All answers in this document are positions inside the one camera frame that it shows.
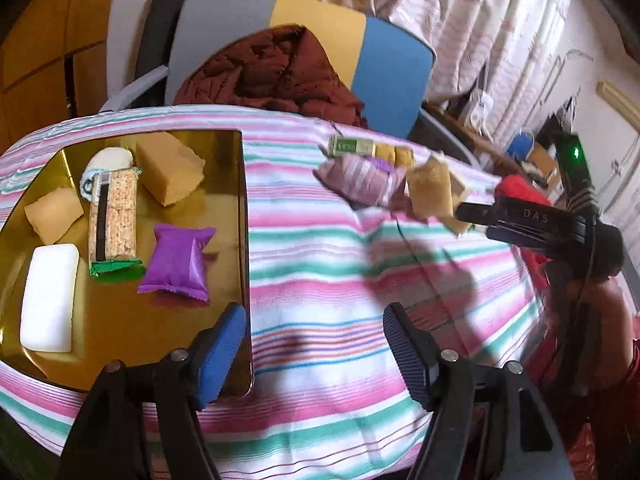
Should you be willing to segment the red sleeve forearm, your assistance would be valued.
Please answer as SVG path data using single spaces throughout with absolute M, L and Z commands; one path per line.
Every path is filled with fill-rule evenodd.
M 639 341 L 621 382 L 582 404 L 582 430 L 568 448 L 576 479 L 639 478 Z

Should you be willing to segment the person right hand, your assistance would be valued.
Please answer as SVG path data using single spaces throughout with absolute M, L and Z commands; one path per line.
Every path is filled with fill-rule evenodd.
M 582 372 L 589 390 L 616 386 L 627 376 L 634 362 L 634 329 L 623 289 L 615 278 L 585 284 L 582 300 L 597 312 L 599 343 L 590 350 L 590 364 Z

